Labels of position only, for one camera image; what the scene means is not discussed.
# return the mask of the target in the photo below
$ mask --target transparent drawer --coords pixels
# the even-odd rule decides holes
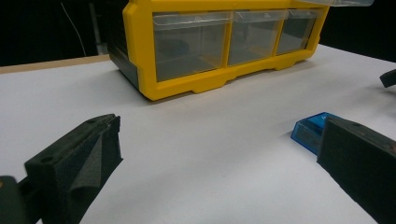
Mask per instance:
[[[372,5],[374,2],[374,0],[299,0],[299,1],[322,4],[332,7],[368,7]]]
[[[220,68],[230,12],[154,15],[157,81]]]
[[[235,11],[228,65],[270,57],[279,21],[286,15],[286,10]]]
[[[305,49],[316,18],[322,16],[318,9],[291,9],[283,23],[276,54]]]

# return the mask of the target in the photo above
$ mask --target yellow storage organizer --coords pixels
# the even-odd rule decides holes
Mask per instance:
[[[120,0],[113,7],[110,58],[150,100],[311,57],[329,10],[295,0]]]

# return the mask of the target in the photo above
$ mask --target small blue object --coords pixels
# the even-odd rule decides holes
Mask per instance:
[[[291,139],[318,155],[324,124],[329,116],[336,117],[333,114],[323,112],[298,121],[294,126]]]

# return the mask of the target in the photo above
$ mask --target dark background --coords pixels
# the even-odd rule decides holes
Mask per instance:
[[[89,2],[94,2],[102,42],[106,43],[103,1],[64,2],[86,56],[97,55]],[[396,20],[389,0],[370,7],[332,7],[320,44],[396,62]],[[84,57],[78,36],[60,1],[0,3],[0,66]]]

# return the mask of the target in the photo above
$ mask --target table surface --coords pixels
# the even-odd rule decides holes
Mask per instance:
[[[375,223],[290,139],[326,111],[396,139],[389,63],[318,46],[293,67],[151,102],[111,61],[0,75],[0,170],[86,119],[121,116],[124,161],[82,223]]]

